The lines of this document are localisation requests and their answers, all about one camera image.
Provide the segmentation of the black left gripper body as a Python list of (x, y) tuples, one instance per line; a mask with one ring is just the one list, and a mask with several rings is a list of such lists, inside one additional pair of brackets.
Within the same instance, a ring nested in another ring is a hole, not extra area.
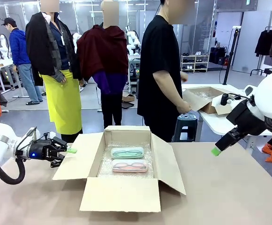
[(29, 147), (29, 158), (37, 160), (53, 161), (57, 159), (56, 142), (52, 139), (37, 140)]

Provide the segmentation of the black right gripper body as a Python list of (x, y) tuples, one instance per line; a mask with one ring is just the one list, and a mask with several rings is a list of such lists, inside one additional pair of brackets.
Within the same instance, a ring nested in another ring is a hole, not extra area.
[(265, 122), (255, 116), (247, 106), (248, 100), (241, 101), (228, 115), (235, 128), (228, 132), (229, 135), (260, 135), (266, 130)]

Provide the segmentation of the person's right hand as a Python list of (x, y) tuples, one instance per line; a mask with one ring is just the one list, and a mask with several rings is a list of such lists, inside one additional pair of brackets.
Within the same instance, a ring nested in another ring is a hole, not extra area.
[(176, 108), (180, 114), (185, 114), (191, 111), (191, 106), (183, 100), (176, 105)]

